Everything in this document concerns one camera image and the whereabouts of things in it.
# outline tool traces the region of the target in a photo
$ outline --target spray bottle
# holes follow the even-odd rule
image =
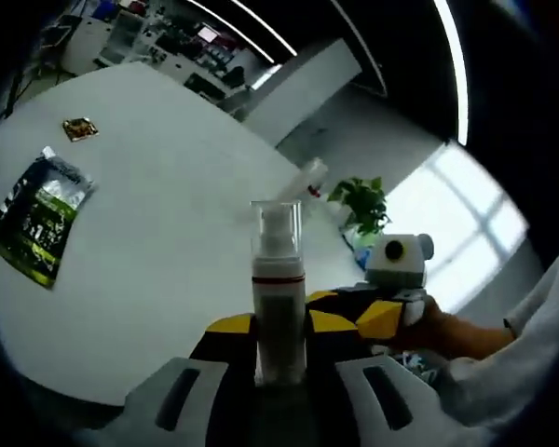
[[[296,385],[306,370],[301,204],[253,202],[252,294],[265,385]]]

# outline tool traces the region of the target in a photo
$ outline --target round table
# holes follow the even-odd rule
[[[70,142],[61,123],[99,135]],[[0,340],[13,366],[62,394],[120,405],[218,318],[252,311],[250,201],[297,168],[241,124],[141,63],[80,76],[0,124],[0,204],[46,145],[97,190],[49,291],[0,257]],[[307,291],[359,268],[317,210],[304,227]]]

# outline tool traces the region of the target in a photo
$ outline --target small packet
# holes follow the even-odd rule
[[[62,122],[62,128],[71,142],[78,142],[99,133],[95,125],[87,117],[65,119]]]
[[[45,147],[0,207],[0,255],[51,289],[80,205],[93,181]]]

